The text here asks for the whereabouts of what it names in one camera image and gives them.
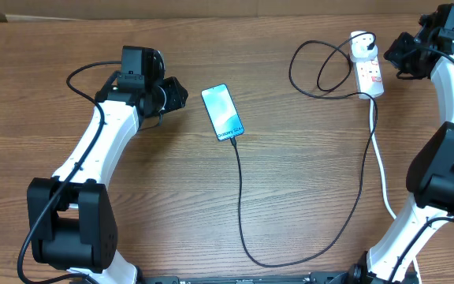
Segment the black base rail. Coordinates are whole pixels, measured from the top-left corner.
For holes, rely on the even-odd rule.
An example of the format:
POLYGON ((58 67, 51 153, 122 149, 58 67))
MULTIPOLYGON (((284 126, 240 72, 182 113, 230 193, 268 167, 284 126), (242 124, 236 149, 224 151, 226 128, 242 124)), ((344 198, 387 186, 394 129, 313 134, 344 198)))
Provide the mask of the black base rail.
POLYGON ((238 277, 178 278, 177 276, 142 277, 143 284, 342 284, 342 283, 386 283, 370 276, 361 279, 347 271, 312 272, 309 275, 272 275, 238 277))

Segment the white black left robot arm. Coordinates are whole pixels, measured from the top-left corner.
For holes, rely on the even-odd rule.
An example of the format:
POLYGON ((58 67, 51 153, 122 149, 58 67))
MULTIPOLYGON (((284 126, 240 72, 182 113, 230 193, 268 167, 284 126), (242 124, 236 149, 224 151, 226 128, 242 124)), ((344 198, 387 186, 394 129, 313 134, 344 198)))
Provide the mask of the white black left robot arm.
POLYGON ((166 77, 160 51, 125 46, 119 70, 94 96, 73 92, 94 105, 91 121, 66 161, 27 189, 29 231, 17 257, 24 283, 27 251, 37 263, 61 270, 51 283, 142 283, 143 273, 117 249, 118 231, 108 195, 115 167, 147 118, 185 106, 187 90, 166 77))

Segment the brown cardboard backdrop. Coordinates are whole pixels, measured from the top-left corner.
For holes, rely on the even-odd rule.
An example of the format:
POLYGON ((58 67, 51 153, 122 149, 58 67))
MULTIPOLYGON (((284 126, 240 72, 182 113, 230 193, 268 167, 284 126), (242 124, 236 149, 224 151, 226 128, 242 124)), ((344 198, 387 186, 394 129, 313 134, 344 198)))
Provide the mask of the brown cardboard backdrop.
POLYGON ((430 13, 453 0, 0 0, 1 21, 430 13))

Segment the black smartphone lit screen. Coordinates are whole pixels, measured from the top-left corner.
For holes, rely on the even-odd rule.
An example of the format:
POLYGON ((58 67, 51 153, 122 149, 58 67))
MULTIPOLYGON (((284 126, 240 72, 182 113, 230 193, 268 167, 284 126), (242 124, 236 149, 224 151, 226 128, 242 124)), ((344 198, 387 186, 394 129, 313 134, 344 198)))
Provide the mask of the black smartphone lit screen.
POLYGON ((226 84, 202 90, 201 96, 219 141, 230 140, 244 133, 244 126, 226 84))

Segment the white usb wall charger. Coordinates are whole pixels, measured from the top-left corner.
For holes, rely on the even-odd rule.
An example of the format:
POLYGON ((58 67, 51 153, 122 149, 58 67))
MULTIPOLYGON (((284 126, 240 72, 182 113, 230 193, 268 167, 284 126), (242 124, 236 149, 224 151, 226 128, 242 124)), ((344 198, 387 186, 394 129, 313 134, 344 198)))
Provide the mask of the white usb wall charger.
POLYGON ((372 35, 361 35, 350 41, 350 58, 353 62, 367 62, 378 56, 378 47, 370 45, 374 42, 372 35))

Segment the white power strip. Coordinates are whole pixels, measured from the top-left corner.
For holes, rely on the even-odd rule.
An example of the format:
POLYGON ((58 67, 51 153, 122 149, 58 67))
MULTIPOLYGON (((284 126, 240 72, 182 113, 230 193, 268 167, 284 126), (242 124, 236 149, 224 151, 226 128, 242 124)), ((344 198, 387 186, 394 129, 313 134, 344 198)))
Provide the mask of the white power strip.
MULTIPOLYGON (((360 35, 372 35, 374 42, 370 45, 370 48, 376 45, 374 34, 365 31, 351 32, 350 39, 352 40, 360 35)), ((353 69, 360 99, 376 98, 384 93, 378 56, 367 62, 353 62, 353 69)))

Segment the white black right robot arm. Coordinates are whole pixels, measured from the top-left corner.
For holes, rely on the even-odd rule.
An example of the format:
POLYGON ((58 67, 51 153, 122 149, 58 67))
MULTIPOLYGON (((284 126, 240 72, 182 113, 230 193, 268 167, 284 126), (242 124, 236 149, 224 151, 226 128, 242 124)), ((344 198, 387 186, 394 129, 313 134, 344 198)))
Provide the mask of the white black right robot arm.
POLYGON ((407 201, 383 238, 335 283, 417 283, 408 265, 446 223, 454 222, 454 3, 419 19, 416 35, 403 32, 384 53, 400 80, 432 81, 441 127, 407 171, 407 201))

